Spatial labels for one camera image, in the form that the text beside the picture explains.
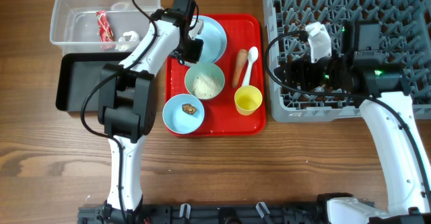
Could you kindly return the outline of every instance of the gray dish rack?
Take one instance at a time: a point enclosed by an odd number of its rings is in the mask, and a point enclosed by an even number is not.
[[[340,49],[343,20],[380,22],[380,49],[386,63],[402,63],[410,80],[417,119],[431,118],[431,0],[263,0],[269,41],[280,34],[321,22]],[[269,68],[301,57],[308,48],[298,38],[276,42],[269,52]],[[323,91],[324,85],[315,89]],[[285,91],[269,80],[272,116],[278,122],[323,122],[359,117],[346,98],[317,98]]]

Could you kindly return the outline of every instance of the spoon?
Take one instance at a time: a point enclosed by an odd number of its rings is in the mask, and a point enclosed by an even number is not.
[[[242,81],[242,85],[250,85],[250,76],[251,76],[251,69],[253,67],[253,63],[257,60],[257,58],[259,57],[259,51],[257,50],[257,47],[254,46],[252,48],[250,48],[250,50],[248,51],[248,66],[247,66],[247,71],[245,72],[245,76],[244,76],[244,80]]]

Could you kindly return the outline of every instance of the wood grain surface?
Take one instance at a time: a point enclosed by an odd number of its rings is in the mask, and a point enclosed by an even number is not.
[[[263,24],[262,0],[196,1],[201,13],[250,13]],[[110,188],[106,139],[55,108],[62,54],[49,41],[53,5],[0,0],[0,223],[76,223],[77,208],[101,204]],[[386,209],[385,179],[362,119],[282,124],[268,102],[256,136],[180,139],[162,121],[164,75],[142,155],[144,203],[283,203],[351,192]],[[94,114],[87,119],[102,130]],[[428,152],[430,127],[418,121]]]

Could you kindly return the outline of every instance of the white bin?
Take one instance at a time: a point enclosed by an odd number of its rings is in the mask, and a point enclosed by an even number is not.
[[[160,7],[160,0],[135,0],[148,14]],[[101,42],[97,11],[106,11],[106,18],[115,42]],[[135,31],[140,40],[149,28],[148,19],[132,4],[132,0],[55,0],[51,18],[50,41],[63,49],[63,55],[72,52],[118,52],[104,50],[102,45],[130,44],[133,50],[139,42],[118,42],[124,32]]]

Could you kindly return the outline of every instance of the light blue plate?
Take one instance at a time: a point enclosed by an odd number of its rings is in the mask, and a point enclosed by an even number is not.
[[[203,20],[203,29],[196,38],[203,40],[203,47],[198,63],[215,63],[224,54],[228,38],[222,25],[213,18],[200,15],[199,19]]]
[[[183,104],[191,104],[197,108],[194,115],[183,112]],[[164,124],[177,134],[188,134],[198,129],[205,116],[202,103],[189,94],[179,94],[172,97],[163,108]]]

